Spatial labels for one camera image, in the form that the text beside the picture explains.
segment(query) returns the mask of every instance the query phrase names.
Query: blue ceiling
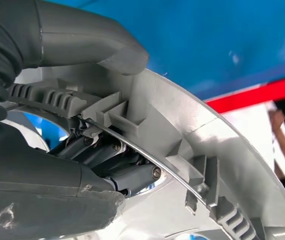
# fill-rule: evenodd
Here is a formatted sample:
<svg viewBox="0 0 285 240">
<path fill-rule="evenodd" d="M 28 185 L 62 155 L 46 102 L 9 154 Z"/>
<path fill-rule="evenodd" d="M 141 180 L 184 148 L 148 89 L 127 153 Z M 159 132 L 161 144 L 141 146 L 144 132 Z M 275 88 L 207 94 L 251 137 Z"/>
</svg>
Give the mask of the blue ceiling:
<svg viewBox="0 0 285 240">
<path fill-rule="evenodd" d="M 201 99 L 285 77 L 285 0 L 51 0 L 116 19 Z"/>
</svg>

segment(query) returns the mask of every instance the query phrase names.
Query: screw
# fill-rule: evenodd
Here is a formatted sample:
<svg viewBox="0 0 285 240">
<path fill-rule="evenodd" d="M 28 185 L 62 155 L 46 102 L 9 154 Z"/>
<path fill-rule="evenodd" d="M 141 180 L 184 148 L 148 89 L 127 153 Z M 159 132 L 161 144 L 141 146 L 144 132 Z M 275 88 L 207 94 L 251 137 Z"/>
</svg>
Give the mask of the screw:
<svg viewBox="0 0 285 240">
<path fill-rule="evenodd" d="M 118 152 L 120 149 L 121 148 L 121 146 L 119 146 L 117 144 L 113 144 L 112 145 L 112 149 L 115 152 Z"/>
<path fill-rule="evenodd" d="M 154 180 L 158 180 L 160 178 L 160 176 L 161 176 L 161 170 L 157 166 L 155 166 L 152 169 L 152 178 Z"/>
<path fill-rule="evenodd" d="M 84 139 L 84 144 L 86 144 L 86 146 L 91 146 L 92 142 L 93 142 L 93 139 L 90 137 L 86 137 Z"/>
</svg>

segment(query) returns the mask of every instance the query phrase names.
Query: red stripe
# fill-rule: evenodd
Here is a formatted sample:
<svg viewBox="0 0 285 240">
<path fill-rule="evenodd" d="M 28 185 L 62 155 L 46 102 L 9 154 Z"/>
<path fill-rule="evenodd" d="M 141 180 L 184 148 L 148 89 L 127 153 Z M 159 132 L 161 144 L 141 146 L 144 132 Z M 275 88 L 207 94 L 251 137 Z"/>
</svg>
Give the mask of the red stripe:
<svg viewBox="0 0 285 240">
<path fill-rule="evenodd" d="M 285 79 L 259 88 L 211 100 L 207 102 L 207 104 L 222 114 L 254 104 L 281 99 L 285 99 Z"/>
</svg>

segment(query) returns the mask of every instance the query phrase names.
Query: hand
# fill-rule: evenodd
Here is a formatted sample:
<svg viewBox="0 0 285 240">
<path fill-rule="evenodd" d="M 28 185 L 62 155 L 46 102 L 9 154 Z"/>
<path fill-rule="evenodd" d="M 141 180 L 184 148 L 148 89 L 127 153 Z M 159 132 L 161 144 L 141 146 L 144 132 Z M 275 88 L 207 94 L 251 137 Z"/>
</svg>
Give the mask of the hand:
<svg viewBox="0 0 285 240">
<path fill-rule="evenodd" d="M 279 130 L 280 126 L 285 121 L 285 115 L 281 110 L 270 111 L 268 113 L 273 132 Z"/>
</svg>

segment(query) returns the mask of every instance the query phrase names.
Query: gray plastic bracket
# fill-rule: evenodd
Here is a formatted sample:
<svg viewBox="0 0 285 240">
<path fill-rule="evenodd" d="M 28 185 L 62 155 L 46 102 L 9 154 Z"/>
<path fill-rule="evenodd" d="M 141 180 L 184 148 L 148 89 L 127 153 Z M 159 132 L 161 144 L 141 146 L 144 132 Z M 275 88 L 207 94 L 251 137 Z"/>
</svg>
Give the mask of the gray plastic bracket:
<svg viewBox="0 0 285 240">
<path fill-rule="evenodd" d="M 100 99 L 98 96 L 77 91 L 29 84 L 15 83 L 8 89 L 8 101 L 36 107 L 68 119 Z"/>
<path fill-rule="evenodd" d="M 250 220 L 245 218 L 242 212 L 226 197 L 218 198 L 215 207 L 217 222 L 234 240 L 258 240 L 256 231 Z"/>
</svg>

